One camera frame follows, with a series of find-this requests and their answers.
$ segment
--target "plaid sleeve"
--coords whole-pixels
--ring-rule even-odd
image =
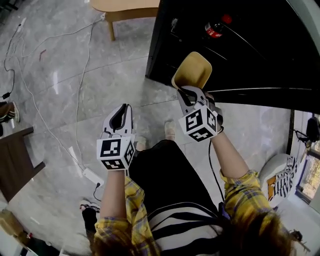
[[[131,224],[126,218],[106,217],[95,224],[94,239],[103,242],[117,241],[128,244],[131,242]]]
[[[232,218],[244,217],[253,211],[269,212],[272,210],[260,189],[256,171],[249,170],[241,178],[228,178],[220,171],[220,176],[225,182],[224,209]]]

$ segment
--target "gray marble floor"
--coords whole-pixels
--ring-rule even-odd
[[[88,0],[25,0],[13,11],[5,25],[0,27],[0,60],[3,60],[9,40],[17,25],[27,18],[21,36],[28,55],[46,37],[74,32],[99,17]],[[21,114],[19,124],[4,123],[4,135],[34,127],[34,134],[26,145],[34,165],[44,161],[46,168],[36,175],[9,203],[8,209],[35,237],[51,242],[56,248],[66,248],[77,254],[88,252],[85,226],[79,210],[79,201],[85,197],[94,201],[95,185],[83,177],[75,161],[60,147],[47,131],[34,106],[31,94],[22,82],[26,81],[34,94],[37,107],[52,133],[64,147],[103,179],[105,168],[96,160],[96,140],[100,136],[104,118],[121,103],[133,108],[137,135],[145,136],[152,146],[164,138],[164,122],[182,116],[176,91],[145,78],[147,56],[154,18],[116,22],[116,41],[110,41],[108,26],[97,23],[92,31],[90,60],[79,92],[81,74],[88,58],[90,28],[76,34],[51,38],[31,56],[8,61],[8,68],[16,70],[15,87],[10,96]],[[16,47],[21,55],[23,41]],[[41,61],[39,55],[46,50]],[[11,74],[0,63],[0,95],[11,89]],[[290,111],[286,109],[221,103],[224,127],[235,147],[252,169],[260,171],[274,154],[286,149]],[[208,141],[194,143],[186,138],[177,125],[177,144],[186,155],[212,200],[220,202],[208,160]],[[211,152],[214,171],[219,174],[219,163]],[[102,195],[98,189],[96,196]]]

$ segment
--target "wooden stool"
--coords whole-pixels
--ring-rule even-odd
[[[113,22],[156,17],[160,0],[91,0],[94,9],[105,13],[108,22],[111,41],[115,33]]]

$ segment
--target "wooden table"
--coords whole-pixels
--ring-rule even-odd
[[[113,22],[156,17],[160,0],[91,0],[94,9],[105,13],[111,41],[115,40]]]
[[[33,132],[30,127],[0,139],[0,190],[7,202],[46,166],[30,160],[24,136]]]

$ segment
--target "tan tray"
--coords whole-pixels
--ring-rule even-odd
[[[172,77],[172,85],[179,89],[182,86],[203,88],[212,73],[212,66],[200,53],[193,51],[180,64]]]

